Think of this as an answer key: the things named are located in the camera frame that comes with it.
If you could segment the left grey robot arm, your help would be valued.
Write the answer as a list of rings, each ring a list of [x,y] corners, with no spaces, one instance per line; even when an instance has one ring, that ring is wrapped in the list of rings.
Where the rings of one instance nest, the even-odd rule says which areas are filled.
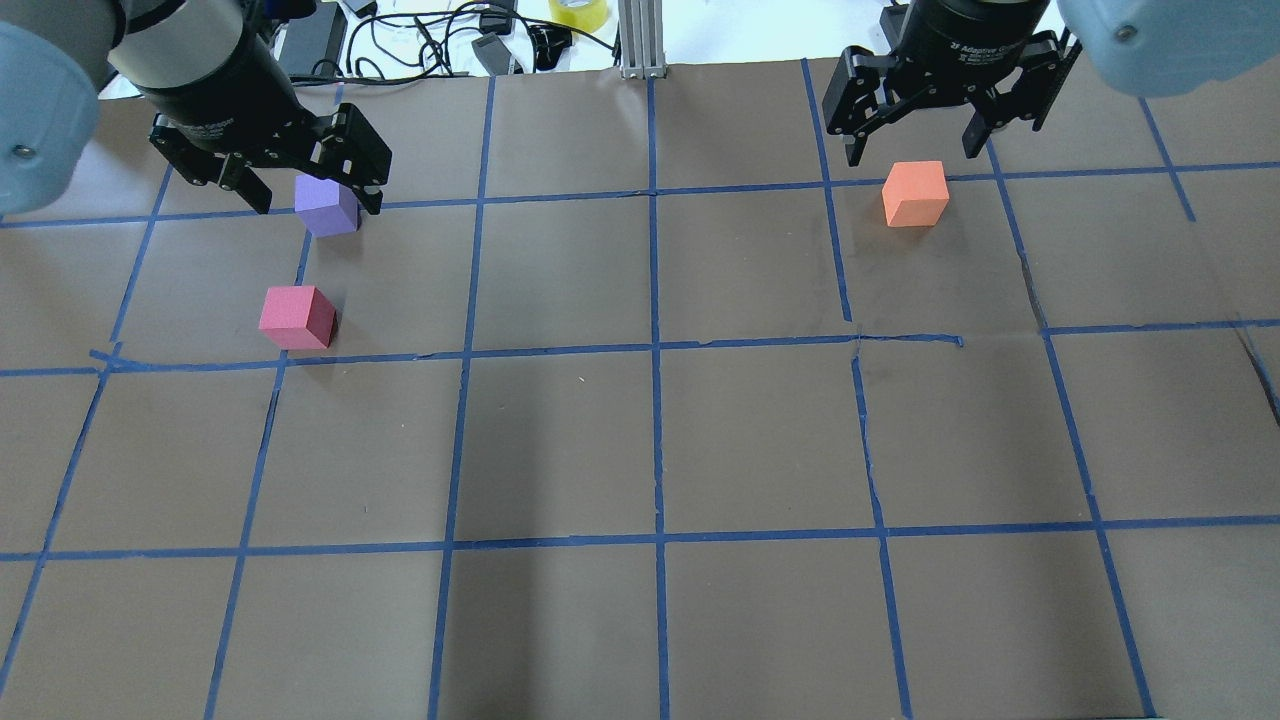
[[[273,192],[257,172],[285,168],[381,210],[387,142],[349,102],[325,117],[306,109],[237,1],[5,1],[1,50],[4,214],[65,193],[109,70],[155,108],[148,142],[189,184],[264,214]]]

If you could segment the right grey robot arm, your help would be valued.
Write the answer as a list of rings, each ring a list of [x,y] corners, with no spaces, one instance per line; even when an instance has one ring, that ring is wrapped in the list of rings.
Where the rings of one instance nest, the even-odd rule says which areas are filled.
[[[927,109],[969,106],[963,150],[975,158],[997,129],[1044,126],[1082,55],[1133,97],[1189,94],[1277,55],[1275,1],[892,1],[879,15],[886,54],[846,47],[820,100],[827,135],[861,161],[881,127]]]

